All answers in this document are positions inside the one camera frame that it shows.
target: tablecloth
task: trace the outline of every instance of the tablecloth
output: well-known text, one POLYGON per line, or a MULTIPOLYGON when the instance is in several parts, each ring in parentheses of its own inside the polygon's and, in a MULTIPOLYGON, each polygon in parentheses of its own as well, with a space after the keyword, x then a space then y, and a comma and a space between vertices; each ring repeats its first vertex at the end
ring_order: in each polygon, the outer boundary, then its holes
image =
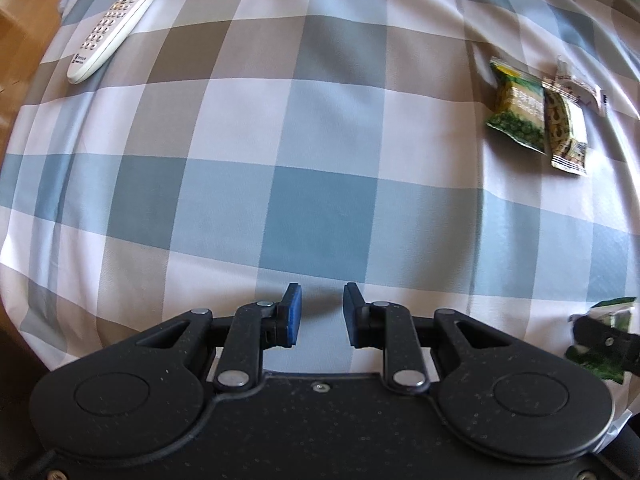
POLYGON ((307 372, 379 365, 348 344, 348 281, 558 354, 570 314, 640 292, 628 1, 156 0, 70 85, 113 1, 65 1, 0 176, 2 301, 49 368, 289 282, 298 344, 264 365, 307 372), (587 177, 485 127, 491 56, 538 76, 563 56, 604 88, 587 177))

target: white remote control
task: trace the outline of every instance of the white remote control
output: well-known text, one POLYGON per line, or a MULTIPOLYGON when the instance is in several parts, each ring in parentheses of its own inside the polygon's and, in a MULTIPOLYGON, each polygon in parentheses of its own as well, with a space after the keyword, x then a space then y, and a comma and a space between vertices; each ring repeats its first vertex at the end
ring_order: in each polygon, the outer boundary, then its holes
POLYGON ((72 84, 98 70, 136 26, 153 0, 117 0, 71 58, 66 77, 72 84))

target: snack packet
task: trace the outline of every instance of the snack packet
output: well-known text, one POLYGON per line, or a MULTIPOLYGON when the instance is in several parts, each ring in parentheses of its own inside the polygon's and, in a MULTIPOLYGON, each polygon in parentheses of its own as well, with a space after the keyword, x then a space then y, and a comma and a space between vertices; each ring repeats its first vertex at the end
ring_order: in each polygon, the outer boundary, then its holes
POLYGON ((558 58, 556 84, 574 96, 579 105, 592 108, 601 117, 607 114, 607 96, 602 89, 588 81, 584 74, 562 57, 558 58))
POLYGON ((545 84, 546 130, 551 146, 551 165, 558 170, 586 175, 587 127, 575 99, 545 84))
MULTIPOLYGON (((636 298, 616 298, 615 300, 601 301, 592 306, 587 315, 607 326, 628 333, 632 317, 637 315, 634 307, 635 300, 636 298)), ((571 316, 569 321, 575 320, 576 317, 571 316)), ((617 384, 622 384, 625 380, 625 372, 620 364, 587 347, 578 344, 569 346, 565 357, 569 361, 587 368, 602 380, 614 381, 617 384)))
POLYGON ((542 82, 495 57, 490 64, 498 79, 498 95, 487 125, 527 148, 545 153, 542 82))

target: wooden floor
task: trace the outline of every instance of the wooden floor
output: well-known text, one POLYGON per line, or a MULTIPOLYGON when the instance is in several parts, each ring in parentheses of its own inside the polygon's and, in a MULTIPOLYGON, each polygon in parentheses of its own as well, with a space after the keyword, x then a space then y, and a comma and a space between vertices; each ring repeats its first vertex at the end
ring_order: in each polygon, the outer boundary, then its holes
MULTIPOLYGON (((29 82, 60 25, 59 0, 0 0, 0 161, 29 82)), ((0 330, 22 339, 0 304, 0 330)))

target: plaid fabric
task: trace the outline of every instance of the plaid fabric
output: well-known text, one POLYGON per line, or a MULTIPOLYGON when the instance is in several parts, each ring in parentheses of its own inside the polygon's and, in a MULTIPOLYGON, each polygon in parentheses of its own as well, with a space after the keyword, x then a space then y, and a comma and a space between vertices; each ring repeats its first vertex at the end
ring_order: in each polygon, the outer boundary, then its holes
POLYGON ((69 85, 113 1, 67 1, 0 177, 2 300, 50 368, 292 281, 298 345, 265 366, 309 372, 378 362, 348 345, 347 281, 556 353, 569 314, 640 293, 640 12, 626 0, 156 0, 69 85), (559 55, 611 105, 586 112, 585 178, 484 126, 491 56, 553 75, 559 55))

